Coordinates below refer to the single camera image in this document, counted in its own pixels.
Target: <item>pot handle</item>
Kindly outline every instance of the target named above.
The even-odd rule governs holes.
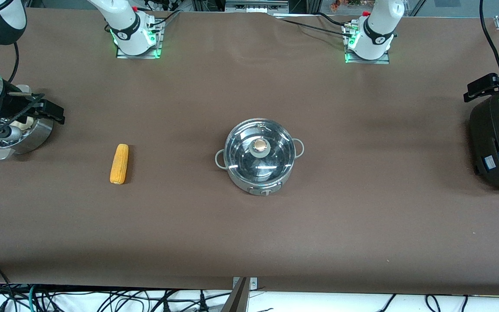
[[[296,155],[294,159],[300,158],[301,155],[303,155],[303,152],[305,152],[305,146],[303,146],[303,142],[300,139],[292,138],[292,140],[301,144],[301,153],[299,153],[299,155]]]
[[[223,167],[223,166],[219,165],[219,164],[218,164],[218,160],[217,160],[217,157],[218,157],[221,153],[223,153],[223,152],[224,152],[224,148],[223,148],[222,150],[219,150],[219,151],[215,154],[215,164],[218,166],[218,168],[221,168],[221,169],[223,169],[223,170],[226,170],[226,169],[228,169],[228,168],[226,168],[226,167]]]

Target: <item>teal cable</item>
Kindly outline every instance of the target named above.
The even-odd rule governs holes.
[[[34,304],[32,303],[32,297],[34,296],[34,286],[30,287],[30,292],[28,292],[28,305],[30,306],[30,312],[34,311]]]

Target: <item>stainless steel pot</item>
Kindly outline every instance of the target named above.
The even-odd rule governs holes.
[[[295,144],[301,152],[295,154]],[[294,161],[303,155],[303,142],[290,136],[283,126],[265,118],[249,119],[234,127],[224,149],[215,154],[215,164],[228,171],[239,188],[253,195],[275,193],[290,177]],[[223,153],[224,165],[218,163]]]

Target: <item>brown table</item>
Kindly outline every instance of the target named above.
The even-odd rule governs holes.
[[[182,13],[154,61],[115,59],[95,10],[28,19],[14,82],[67,122],[0,162],[12,282],[229,288],[247,275],[269,290],[499,294],[499,192],[473,174],[479,101],[462,100],[497,71],[478,20],[404,18],[390,65],[357,65],[339,37],[266,14]],[[2,76],[13,61],[0,46]],[[213,161],[255,117],[306,146],[267,198]],[[129,176],[113,185],[119,143]]]

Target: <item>yellow corn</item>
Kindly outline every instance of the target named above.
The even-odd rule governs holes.
[[[111,177],[109,181],[114,184],[123,184],[126,178],[126,166],[128,165],[128,145],[119,144],[113,158]]]

